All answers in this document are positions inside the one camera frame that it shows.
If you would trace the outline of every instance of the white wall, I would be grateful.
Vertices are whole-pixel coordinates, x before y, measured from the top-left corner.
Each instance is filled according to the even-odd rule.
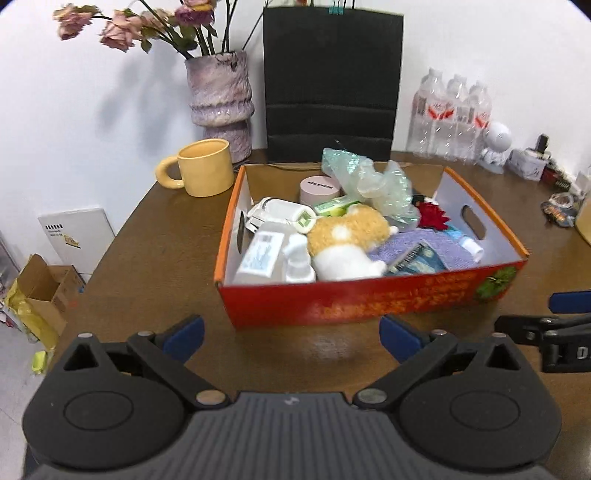
[[[126,5],[97,0],[105,12]],[[152,2],[175,8],[175,0]],[[59,262],[40,213],[101,206],[115,232],[154,182],[161,158],[200,138],[190,122],[183,58],[168,45],[149,55],[98,43],[103,21],[60,42],[60,0],[15,0],[0,14],[0,232],[18,263],[38,252]],[[263,0],[240,0],[240,47]],[[567,0],[357,0],[405,15],[393,149],[403,150],[411,98],[429,66],[489,84],[493,116],[515,146],[550,136],[573,173],[591,163],[591,24]],[[134,9],[142,10],[139,3]],[[224,2],[217,9],[223,31]],[[261,27],[248,48],[256,113],[253,146],[265,146]]]

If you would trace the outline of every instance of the mug handle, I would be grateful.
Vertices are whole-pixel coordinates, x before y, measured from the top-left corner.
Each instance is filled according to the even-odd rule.
[[[168,167],[176,161],[178,161],[176,155],[166,157],[158,164],[156,171],[154,172],[156,174],[156,181],[166,189],[182,189],[184,187],[184,181],[172,179],[166,172]]]

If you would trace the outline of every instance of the brown tabletop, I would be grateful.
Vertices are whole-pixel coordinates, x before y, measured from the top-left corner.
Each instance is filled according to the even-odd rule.
[[[413,160],[393,153],[398,161]],[[254,159],[264,161],[264,153]],[[556,291],[591,287],[591,247],[574,229],[546,224],[540,203],[549,187],[511,173],[452,167],[500,214],[529,249],[529,263],[498,303],[403,318],[421,330],[462,339],[492,331],[501,313],[544,314]],[[241,330],[232,327],[213,284],[231,189],[197,199],[155,184],[117,235],[69,314],[57,353],[79,332],[122,341],[162,331],[190,313],[206,321],[206,340],[187,366],[233,394],[239,390],[344,391],[351,396],[396,363],[381,347],[378,323]],[[537,350],[522,347],[536,370]],[[541,374],[559,403],[563,429],[547,467],[562,480],[591,478],[591,374]]]

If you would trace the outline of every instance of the purple textured vase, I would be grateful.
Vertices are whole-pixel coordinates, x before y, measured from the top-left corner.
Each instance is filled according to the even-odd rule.
[[[246,53],[196,57],[185,65],[193,123],[205,127],[204,138],[228,140],[232,163],[242,162],[252,151],[248,119],[255,111]]]

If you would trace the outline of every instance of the screw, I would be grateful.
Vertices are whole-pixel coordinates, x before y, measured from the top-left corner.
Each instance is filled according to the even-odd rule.
[[[219,405],[226,400],[226,394],[219,390],[202,390],[195,396],[195,399],[201,405]]]
[[[365,388],[357,393],[357,398],[363,403],[376,405],[385,402],[388,399],[388,395],[385,391],[380,390],[379,388]]]

